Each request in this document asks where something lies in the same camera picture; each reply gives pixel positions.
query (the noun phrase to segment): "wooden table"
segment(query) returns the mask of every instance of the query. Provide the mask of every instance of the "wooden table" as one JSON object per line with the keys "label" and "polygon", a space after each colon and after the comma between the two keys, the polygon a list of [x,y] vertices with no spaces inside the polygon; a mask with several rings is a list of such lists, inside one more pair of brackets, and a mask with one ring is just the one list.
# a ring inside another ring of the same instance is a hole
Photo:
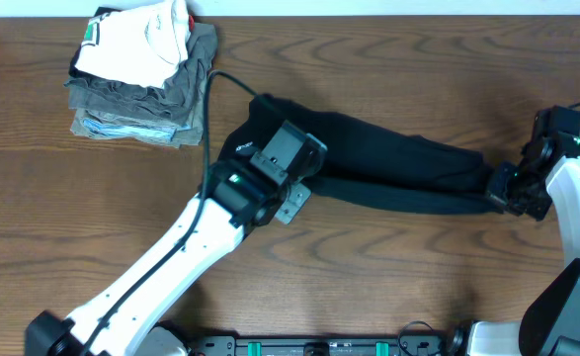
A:
{"label": "wooden table", "polygon": [[[580,101],[580,17],[208,18],[215,66],[260,92],[519,158],[538,109]],[[109,286],[195,193],[201,148],[69,131],[61,86],[85,19],[0,19],[0,355],[44,309]],[[211,147],[248,115],[218,80]],[[562,268],[555,212],[432,217],[315,197],[256,230],[169,312],[195,333],[385,334],[512,320]]]}

